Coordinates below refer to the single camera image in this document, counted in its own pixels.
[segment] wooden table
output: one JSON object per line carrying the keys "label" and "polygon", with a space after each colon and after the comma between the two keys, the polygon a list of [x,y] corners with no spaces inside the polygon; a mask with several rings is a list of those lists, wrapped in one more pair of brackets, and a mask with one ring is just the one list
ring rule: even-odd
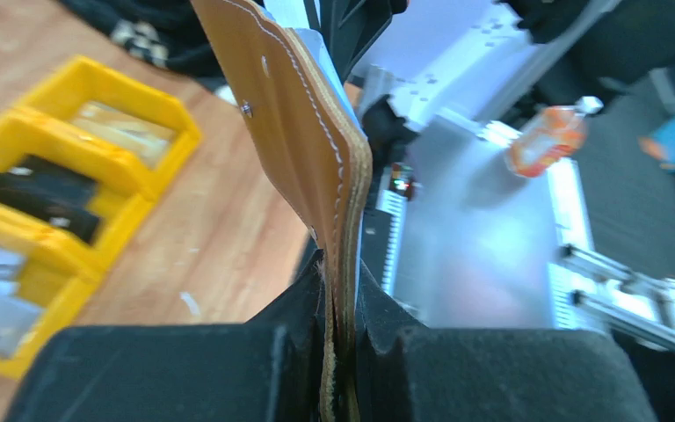
{"label": "wooden table", "polygon": [[[180,98],[204,134],[76,323],[199,324],[254,315],[287,286],[306,230],[262,172],[239,112],[186,77],[136,61],[49,0],[0,0],[0,112],[76,54]],[[180,298],[184,292],[199,316]],[[0,420],[15,388],[0,378]]]}

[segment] metal rivet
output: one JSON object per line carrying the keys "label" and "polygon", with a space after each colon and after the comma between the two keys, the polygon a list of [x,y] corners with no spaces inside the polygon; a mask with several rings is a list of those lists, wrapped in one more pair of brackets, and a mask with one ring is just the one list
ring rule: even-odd
{"label": "metal rivet", "polygon": [[250,103],[247,101],[244,101],[244,104],[239,107],[239,110],[242,110],[242,113],[247,114],[247,117],[252,117],[252,107],[250,107]]}

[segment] leather wallet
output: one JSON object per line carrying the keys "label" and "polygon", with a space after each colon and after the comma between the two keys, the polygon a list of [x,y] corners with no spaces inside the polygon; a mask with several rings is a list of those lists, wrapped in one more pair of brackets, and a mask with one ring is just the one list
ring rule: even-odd
{"label": "leather wallet", "polygon": [[294,29],[249,0],[193,0],[272,184],[324,250],[320,412],[357,420],[354,348],[359,227],[371,150]]}

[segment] white stitching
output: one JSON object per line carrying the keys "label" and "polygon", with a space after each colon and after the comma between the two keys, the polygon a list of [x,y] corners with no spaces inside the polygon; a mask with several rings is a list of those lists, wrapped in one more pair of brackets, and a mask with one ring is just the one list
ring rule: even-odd
{"label": "white stitching", "polygon": [[[242,9],[243,11],[246,11],[247,13],[249,13],[255,19],[255,23],[258,24],[258,26],[260,27],[260,29],[263,30],[264,33],[267,33],[268,35],[273,37],[281,46],[283,46],[283,49],[286,50],[286,53],[288,54],[288,58],[291,59],[291,64],[292,64],[292,66],[294,66],[294,70],[296,70],[296,73],[299,75],[299,78],[301,79],[301,84],[304,86],[304,89],[307,92],[307,95],[309,97],[309,102],[312,103],[312,108],[315,111],[315,116],[319,120],[319,124],[320,124],[320,126],[322,126],[322,130],[324,131],[324,134],[327,136],[327,139],[330,140],[330,146],[335,151],[335,161],[337,161],[337,165],[339,166],[339,168],[337,169],[337,176],[340,179],[340,183],[337,184],[337,199],[335,200],[335,216],[332,218],[332,221],[333,221],[333,225],[332,225],[332,248],[334,250],[336,248],[337,237],[338,237],[337,236],[338,214],[339,214],[338,206],[340,204],[340,196],[341,196],[340,193],[343,190],[343,158],[340,156],[340,150],[338,149],[338,146],[335,143],[335,140],[332,139],[332,136],[330,135],[330,131],[327,130],[327,126],[324,125],[324,121],[322,120],[322,116],[320,115],[319,110],[316,108],[316,103],[315,103],[314,97],[312,97],[312,93],[309,90],[309,87],[307,86],[307,81],[304,79],[304,75],[299,70],[299,66],[296,63],[296,59],[294,58],[294,55],[291,53],[291,51],[286,46],[286,43],[283,42],[280,38],[278,38],[278,36],[276,34],[271,33],[270,31],[265,29],[265,27],[262,26],[262,24],[260,24],[260,20],[258,19],[258,16],[255,15],[255,13],[253,13],[252,11],[247,10],[242,5],[236,4],[236,3],[232,2],[231,0],[222,0],[222,1],[226,2],[228,4],[231,4],[235,7],[238,7],[239,9]],[[288,200],[288,198],[286,197],[286,195],[283,195],[283,197],[286,198],[286,202],[288,202],[289,204],[291,203]],[[294,211],[296,211],[296,214],[298,214],[301,217],[301,215],[299,214],[299,211],[293,205],[291,207],[294,209]]]}

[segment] yellow storage tray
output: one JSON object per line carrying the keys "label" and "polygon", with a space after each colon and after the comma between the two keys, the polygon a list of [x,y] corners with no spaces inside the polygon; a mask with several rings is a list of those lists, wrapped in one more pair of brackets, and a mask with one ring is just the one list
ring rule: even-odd
{"label": "yellow storage tray", "polygon": [[[136,155],[69,123],[97,101],[175,133],[149,168]],[[76,316],[131,236],[200,143],[200,131],[170,95],[77,57],[0,116],[0,172],[26,155],[44,158],[97,182],[87,209],[101,218],[91,244],[0,203],[0,247],[28,257],[18,295],[44,309],[0,374],[20,377],[45,342]]]}
{"label": "yellow storage tray", "polygon": [[61,238],[58,229],[40,225],[15,228],[0,220],[0,247],[27,259],[17,278],[17,296],[43,308],[11,358],[0,358],[0,375],[21,377],[41,347],[70,324],[99,285],[98,274],[87,273],[78,261],[66,258],[56,248],[55,241]]}
{"label": "yellow storage tray", "polygon": [[[172,129],[176,136],[156,167],[149,169],[135,155],[71,125],[69,121],[89,101],[98,101]],[[94,142],[109,150],[126,152],[127,165],[134,167],[134,171],[148,184],[152,199],[163,193],[200,144],[200,131],[178,99],[82,56],[76,57],[20,99],[17,108],[49,118],[54,130],[65,131],[78,142]]]}
{"label": "yellow storage tray", "polygon": [[[0,172],[8,171],[32,154],[79,172],[98,183],[87,209],[101,218],[92,244],[61,230],[56,242],[66,254],[87,266],[87,271],[104,273],[146,218],[155,202],[144,195],[143,180],[134,172],[131,153],[106,148],[94,142],[78,142],[65,131],[56,131],[50,120],[11,111],[0,117]],[[50,226],[30,215],[0,204],[0,220],[7,226],[44,229]]]}

